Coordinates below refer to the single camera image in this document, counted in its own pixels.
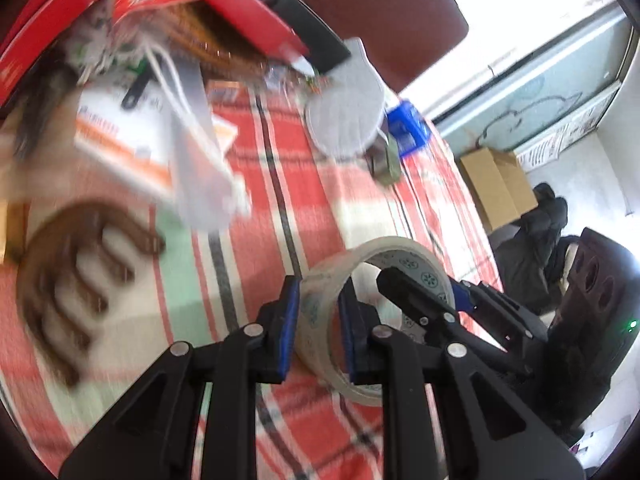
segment cardboard box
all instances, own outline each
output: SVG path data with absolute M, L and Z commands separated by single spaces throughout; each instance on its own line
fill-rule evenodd
M 515 154 L 482 148 L 462 156 L 458 165 L 487 233 L 538 206 Z

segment red plaid tablecloth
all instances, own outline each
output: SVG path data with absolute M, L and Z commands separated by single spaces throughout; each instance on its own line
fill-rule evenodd
M 111 311 L 96 324 L 99 337 L 77 390 L 65 390 L 49 374 L 18 320 L 15 273 L 0 274 L 0 397 L 53 472 L 167 345 L 224 338 L 277 297 L 286 274 L 304 276 L 344 248 L 383 235 L 410 237 L 433 251 L 449 275 L 500 286 L 474 204 L 437 134 L 427 150 L 404 161 L 402 181 L 383 189 L 363 161 L 335 162 L 316 152 L 297 110 L 245 97 L 216 109 L 239 126 L 228 160 L 244 175 L 253 202 L 251 217 L 225 232 L 190 232 L 119 186 L 79 179 L 74 199 L 127 203 L 163 232 L 167 252 L 152 264 L 138 262 L 131 288 L 109 291 Z M 30 232 L 59 206 L 34 203 Z M 381 410 L 345 400 L 299 360 L 283 385 L 260 387 L 257 408 L 259 478 L 381 477 Z

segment blue plastic box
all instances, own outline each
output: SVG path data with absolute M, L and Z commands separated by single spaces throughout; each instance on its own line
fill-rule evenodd
M 427 145 L 431 129 L 420 112 L 409 101 L 402 101 L 386 114 L 389 133 L 398 142 L 401 158 Z

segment white wall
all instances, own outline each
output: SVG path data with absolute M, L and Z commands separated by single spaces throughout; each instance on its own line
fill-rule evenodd
M 433 119 L 613 0 L 456 0 L 467 37 L 401 96 Z
M 620 181 L 629 212 L 640 213 L 640 46 L 598 136 Z
M 590 227 L 617 238 L 626 213 L 625 200 L 607 154 L 595 134 L 570 146 L 558 160 L 527 175 L 532 186 L 548 182 L 567 200 L 569 223 L 565 235 L 580 235 Z

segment white string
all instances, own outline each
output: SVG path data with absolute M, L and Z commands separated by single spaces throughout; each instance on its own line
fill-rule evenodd
M 246 196 L 244 181 L 233 174 L 231 168 L 226 163 L 220 148 L 215 142 L 211 142 L 205 131 L 202 129 L 202 126 L 200 125 L 196 115 L 193 113 L 189 101 L 184 94 L 184 88 L 180 82 L 180 75 L 178 74 L 178 69 L 176 68 L 171 55 L 162 45 L 148 36 L 142 37 L 142 48 L 171 108 L 178 115 L 178 118 L 182 121 L 183 125 L 187 127 L 188 133 L 196 142 L 202 153 L 207 157 L 207 160 L 230 182 L 233 193 L 233 208 L 238 208 L 241 214 L 249 214 L 251 206 Z M 169 88 L 169 85 L 162 74 L 155 53 L 162 57 L 162 60 L 167 66 L 177 91 L 178 98 L 176 98 L 174 92 Z
M 386 145 L 388 146 L 388 145 L 389 145 L 389 139 L 388 139 L 388 137 L 386 136 L 386 133 L 385 133 L 385 132 L 383 132 L 380 128 L 378 128 L 378 135 L 379 135 L 380 137 L 382 137 L 382 139 L 386 142 Z

